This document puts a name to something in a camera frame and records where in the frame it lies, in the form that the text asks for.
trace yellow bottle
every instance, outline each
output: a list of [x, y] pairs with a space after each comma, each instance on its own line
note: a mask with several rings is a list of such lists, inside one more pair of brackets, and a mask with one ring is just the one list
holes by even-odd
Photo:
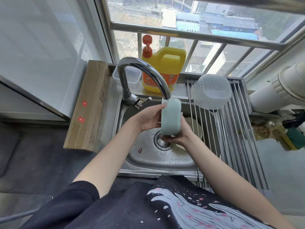
[[[142, 60], [152, 65], [164, 78], [170, 91], [175, 89], [178, 76], [184, 66], [186, 51], [183, 49], [163, 47], [153, 54], [150, 44], [153, 39], [150, 35], [144, 35]], [[159, 92], [157, 84], [143, 72], [142, 84], [144, 88], [151, 92]]]

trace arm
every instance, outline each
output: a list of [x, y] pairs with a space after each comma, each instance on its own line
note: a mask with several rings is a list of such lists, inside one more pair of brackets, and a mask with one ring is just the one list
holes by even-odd
[[181, 132], [176, 137], [164, 137], [163, 140], [185, 147], [212, 189], [224, 200], [278, 229], [294, 228], [256, 188], [208, 149], [183, 116]]
[[99, 196], [105, 196], [121, 166], [124, 163], [135, 139], [140, 132], [160, 127], [161, 109], [166, 104], [147, 107], [129, 118], [116, 136], [79, 173], [75, 181], [88, 181], [95, 185]]

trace person's right hand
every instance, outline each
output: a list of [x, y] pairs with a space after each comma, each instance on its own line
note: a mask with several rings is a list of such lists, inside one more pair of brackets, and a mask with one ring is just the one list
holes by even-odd
[[181, 113], [181, 128], [180, 132], [176, 136], [162, 136], [162, 140], [169, 143], [175, 143], [184, 147], [185, 142], [190, 134], [193, 134], [193, 131], [188, 123], [186, 123], [185, 118]]

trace hand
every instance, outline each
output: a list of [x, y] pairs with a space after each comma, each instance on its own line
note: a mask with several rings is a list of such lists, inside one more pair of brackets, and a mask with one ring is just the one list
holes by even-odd
[[169, 142], [169, 143], [175, 143], [178, 145], [181, 145], [185, 147], [185, 142], [189, 135], [194, 134], [191, 127], [188, 123], [186, 123], [185, 118], [183, 117], [181, 113], [181, 128], [180, 132], [176, 136], [162, 136], [162, 140]]
[[166, 107], [166, 103], [144, 108], [132, 118], [139, 128], [139, 133], [152, 128], [161, 127], [161, 110]]

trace faucet spout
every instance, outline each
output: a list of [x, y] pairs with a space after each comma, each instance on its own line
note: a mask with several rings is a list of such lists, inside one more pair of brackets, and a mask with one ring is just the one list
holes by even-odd
[[145, 72], [157, 84], [163, 99], [168, 100], [170, 98], [170, 89], [168, 88], [166, 81], [156, 69], [141, 59], [135, 57], [124, 57], [119, 61], [117, 65], [117, 71], [119, 73], [119, 78], [122, 84], [123, 100], [126, 104], [134, 105], [137, 108], [142, 107], [141, 103], [138, 104], [141, 99], [132, 94], [128, 87], [127, 77], [124, 69], [126, 66], [133, 66], [142, 72]]

